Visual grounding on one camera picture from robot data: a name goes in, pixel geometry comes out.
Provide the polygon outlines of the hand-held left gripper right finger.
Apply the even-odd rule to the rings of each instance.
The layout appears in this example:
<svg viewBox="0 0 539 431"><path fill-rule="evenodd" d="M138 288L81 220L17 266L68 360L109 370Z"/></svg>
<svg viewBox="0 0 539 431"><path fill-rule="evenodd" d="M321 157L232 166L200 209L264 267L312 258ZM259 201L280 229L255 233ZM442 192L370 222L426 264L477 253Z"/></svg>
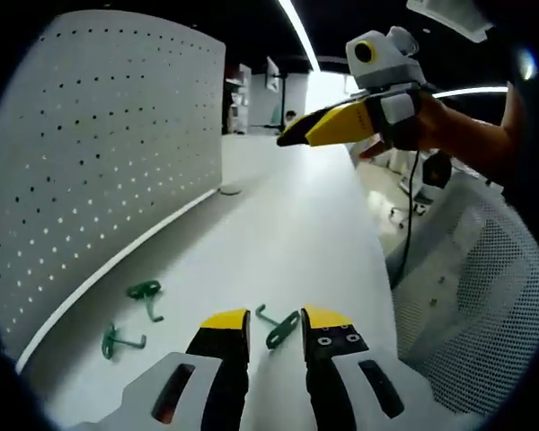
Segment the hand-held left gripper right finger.
<svg viewBox="0 0 539 431"><path fill-rule="evenodd" d="M319 430L430 430L429 382L396 356L371 348L345 315L301 310L305 385Z"/></svg>

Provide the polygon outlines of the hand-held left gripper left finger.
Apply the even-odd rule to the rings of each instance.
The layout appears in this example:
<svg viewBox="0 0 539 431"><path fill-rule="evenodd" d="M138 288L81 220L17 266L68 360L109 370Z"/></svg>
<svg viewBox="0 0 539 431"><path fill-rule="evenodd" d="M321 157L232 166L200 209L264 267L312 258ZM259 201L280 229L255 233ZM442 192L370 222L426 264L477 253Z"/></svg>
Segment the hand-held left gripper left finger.
<svg viewBox="0 0 539 431"><path fill-rule="evenodd" d="M95 430L237 430L249 389L250 315L203 321L186 351L172 352L122 392Z"/></svg>

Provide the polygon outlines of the person's right hand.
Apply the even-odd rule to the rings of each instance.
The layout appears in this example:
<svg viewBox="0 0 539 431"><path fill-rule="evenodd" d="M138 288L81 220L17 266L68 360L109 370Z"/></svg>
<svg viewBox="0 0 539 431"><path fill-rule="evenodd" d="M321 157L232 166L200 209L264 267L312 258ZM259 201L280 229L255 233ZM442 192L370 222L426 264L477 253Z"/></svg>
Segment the person's right hand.
<svg viewBox="0 0 539 431"><path fill-rule="evenodd" d="M451 125L450 109L432 95L422 92L416 119L419 126L418 148L439 148L445 142Z"/></svg>

